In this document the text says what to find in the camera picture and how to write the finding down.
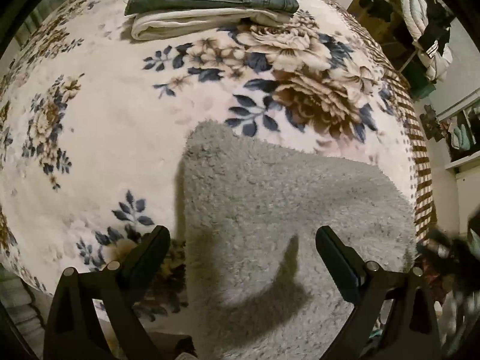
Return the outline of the grey fluffy pants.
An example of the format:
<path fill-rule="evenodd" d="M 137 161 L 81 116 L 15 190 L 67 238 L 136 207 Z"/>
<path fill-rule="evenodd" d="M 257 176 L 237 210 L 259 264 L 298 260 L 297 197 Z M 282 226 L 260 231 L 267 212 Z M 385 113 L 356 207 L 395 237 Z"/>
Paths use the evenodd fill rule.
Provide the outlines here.
<path fill-rule="evenodd" d="M 413 209 L 379 168 L 199 124 L 182 158 L 185 282 L 201 359 L 318 359 L 352 312 L 316 249 L 329 226 L 394 272 Z"/>

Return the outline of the floral brown checkered blanket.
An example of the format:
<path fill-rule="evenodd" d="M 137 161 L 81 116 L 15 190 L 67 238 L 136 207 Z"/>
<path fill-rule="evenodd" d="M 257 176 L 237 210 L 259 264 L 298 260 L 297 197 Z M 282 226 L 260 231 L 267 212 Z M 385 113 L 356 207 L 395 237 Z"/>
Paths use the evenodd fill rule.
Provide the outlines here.
<path fill-rule="evenodd" d="M 279 27 L 219 24 L 134 41 L 128 0 L 67 0 L 1 82 L 1 263 L 52 294 L 65 267 L 97 271 L 155 225 L 172 234 L 165 290 L 137 307 L 160 323 L 187 306 L 176 174 L 212 119 L 238 135 L 379 167 L 431 223 L 431 165 L 405 80 L 335 0 L 297 0 Z"/>

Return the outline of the white shelf unit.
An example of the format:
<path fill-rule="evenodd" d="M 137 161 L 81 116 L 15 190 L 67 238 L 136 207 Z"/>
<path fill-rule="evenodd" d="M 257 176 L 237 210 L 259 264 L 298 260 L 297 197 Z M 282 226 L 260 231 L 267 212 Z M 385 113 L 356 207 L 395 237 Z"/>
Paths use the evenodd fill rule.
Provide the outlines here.
<path fill-rule="evenodd" d="M 479 162 L 479 97 L 439 124 L 448 147 L 447 171 L 457 174 Z"/>

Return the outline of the pile of white dark clothes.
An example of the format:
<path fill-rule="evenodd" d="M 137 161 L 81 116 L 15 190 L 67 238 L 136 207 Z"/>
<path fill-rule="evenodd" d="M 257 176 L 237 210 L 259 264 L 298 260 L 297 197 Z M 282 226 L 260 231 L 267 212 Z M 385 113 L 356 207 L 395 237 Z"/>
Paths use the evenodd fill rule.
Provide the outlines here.
<path fill-rule="evenodd" d="M 425 68 L 430 82 L 444 80 L 452 64 L 449 48 L 454 16 L 437 0 L 390 0 L 402 17 L 408 33 L 407 44 Z"/>

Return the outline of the folded cream pants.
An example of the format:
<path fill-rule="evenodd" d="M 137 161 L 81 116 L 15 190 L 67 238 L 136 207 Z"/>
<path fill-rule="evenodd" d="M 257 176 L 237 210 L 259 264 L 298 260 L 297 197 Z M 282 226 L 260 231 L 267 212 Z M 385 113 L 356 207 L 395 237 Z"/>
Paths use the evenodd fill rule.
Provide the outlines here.
<path fill-rule="evenodd" d="M 292 14 L 256 8 L 157 10 L 135 16 L 131 37 L 135 41 L 177 38 L 190 33 L 238 24 L 245 19 L 264 26 L 278 27 L 288 23 L 292 16 Z"/>

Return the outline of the brown cardboard box with items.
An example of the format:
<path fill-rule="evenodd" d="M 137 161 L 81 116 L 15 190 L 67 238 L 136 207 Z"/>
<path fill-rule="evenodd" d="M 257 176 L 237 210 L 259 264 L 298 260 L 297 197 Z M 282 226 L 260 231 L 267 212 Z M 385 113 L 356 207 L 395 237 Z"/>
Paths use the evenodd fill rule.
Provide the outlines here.
<path fill-rule="evenodd" d="M 395 69 L 402 72 L 413 61 L 416 47 L 400 0 L 354 0 L 347 11 L 367 29 Z"/>

